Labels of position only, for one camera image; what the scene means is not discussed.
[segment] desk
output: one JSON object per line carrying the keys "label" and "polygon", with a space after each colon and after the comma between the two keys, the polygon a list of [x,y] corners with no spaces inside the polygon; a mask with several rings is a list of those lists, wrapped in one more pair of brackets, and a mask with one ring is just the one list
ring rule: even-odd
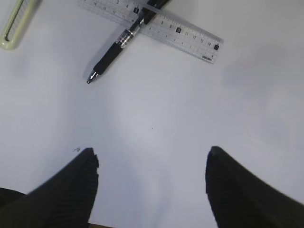
{"label": "desk", "polygon": [[[1,3],[4,25],[11,1]],[[139,35],[87,85],[123,28],[73,0],[42,1],[19,48],[0,50],[1,187],[27,193],[76,148],[93,147],[90,222],[215,228],[204,172],[219,145],[304,202],[303,1],[173,0],[167,9],[225,40],[215,65]]]}

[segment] ruler numbers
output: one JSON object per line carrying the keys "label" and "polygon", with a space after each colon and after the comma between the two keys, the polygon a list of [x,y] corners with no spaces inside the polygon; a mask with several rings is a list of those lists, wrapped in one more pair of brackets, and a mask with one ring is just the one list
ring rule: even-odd
{"label": "ruler numbers", "polygon": [[[126,27],[138,18],[143,7],[134,0],[79,0],[78,3]],[[215,63],[223,45],[222,39],[168,13],[158,14],[141,33],[209,63]]]}

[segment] black pen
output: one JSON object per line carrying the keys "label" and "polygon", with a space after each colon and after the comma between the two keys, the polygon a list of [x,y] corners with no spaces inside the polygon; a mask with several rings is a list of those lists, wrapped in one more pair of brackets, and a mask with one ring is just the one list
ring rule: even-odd
{"label": "black pen", "polygon": [[[157,9],[161,9],[168,1],[169,0],[149,0],[147,4]],[[156,13],[153,11],[150,11],[146,8],[142,9],[138,19],[134,22],[134,24],[120,35],[120,37],[113,43],[107,53],[95,65],[90,77],[87,79],[88,84],[90,84],[92,81],[94,81],[96,78],[98,78],[105,72],[105,70],[121,53],[121,51],[128,45],[130,40],[137,34],[141,27],[144,24],[148,24],[155,15]]]}

